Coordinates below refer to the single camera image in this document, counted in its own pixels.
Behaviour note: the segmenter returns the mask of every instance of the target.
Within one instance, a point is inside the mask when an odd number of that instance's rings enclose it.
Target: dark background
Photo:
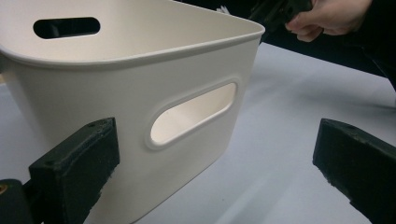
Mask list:
[[[180,2],[213,10],[220,6],[226,6],[232,15],[246,19],[250,16],[250,10],[256,5],[257,0],[180,0]],[[361,49],[346,47],[343,44],[342,36],[321,35],[313,42],[305,43],[297,40],[295,35],[288,33],[282,26],[269,34],[263,42],[331,63],[338,63],[367,73],[383,76],[375,64],[363,54]]]

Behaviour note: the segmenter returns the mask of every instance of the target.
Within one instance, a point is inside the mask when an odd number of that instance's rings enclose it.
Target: black sleeve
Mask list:
[[[360,47],[396,90],[396,0],[373,0],[358,32],[346,44]]]

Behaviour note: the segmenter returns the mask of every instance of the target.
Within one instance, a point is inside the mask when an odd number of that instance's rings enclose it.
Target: bin rim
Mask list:
[[[18,63],[25,63],[34,66],[40,67],[71,67],[71,66],[93,66],[93,65],[107,65],[107,64],[117,64],[117,63],[142,63],[144,61],[151,61],[151,60],[164,60],[174,59],[178,57],[185,57],[186,55],[193,55],[199,54],[203,52],[209,52],[216,49],[224,49],[233,45],[242,44],[254,39],[259,39],[260,36],[265,32],[265,28],[254,21],[248,21],[251,23],[255,23],[257,25],[258,31],[249,33],[246,35],[238,35],[232,36],[228,38],[222,38],[212,41],[206,41],[199,44],[192,44],[177,48],[170,48],[170,49],[162,49],[162,50],[155,50],[148,53],[140,53],[131,56],[124,56],[124,57],[114,57],[108,58],[103,60],[49,60],[45,58],[37,58],[32,56],[23,55],[17,53],[13,50],[5,48],[0,43],[0,52],[5,57],[9,58],[12,61],[16,61]]]

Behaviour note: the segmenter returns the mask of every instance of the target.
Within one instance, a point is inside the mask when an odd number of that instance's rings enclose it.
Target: finger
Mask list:
[[[307,35],[297,35],[297,39],[304,42],[312,42],[313,40],[318,38],[318,36],[320,36],[322,32],[323,32],[323,28],[318,27],[317,29],[313,30],[311,33]]]
[[[299,30],[292,30],[291,32],[296,35],[308,35],[317,29],[318,29],[318,26],[316,26],[316,25],[308,25],[308,26],[305,26]]]
[[[311,11],[300,12],[286,24],[288,30],[299,30],[307,25],[318,25],[323,20],[323,14],[318,8]]]
[[[339,29],[324,29],[323,34],[325,35],[345,35],[350,32],[348,28],[339,28]]]

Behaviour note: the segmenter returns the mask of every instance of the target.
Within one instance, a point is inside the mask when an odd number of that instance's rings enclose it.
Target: black foam block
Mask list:
[[[313,163],[372,223],[396,223],[396,147],[349,124],[323,119]]]
[[[114,119],[84,126],[34,162],[29,171],[43,196],[45,223],[83,223],[119,163]]]

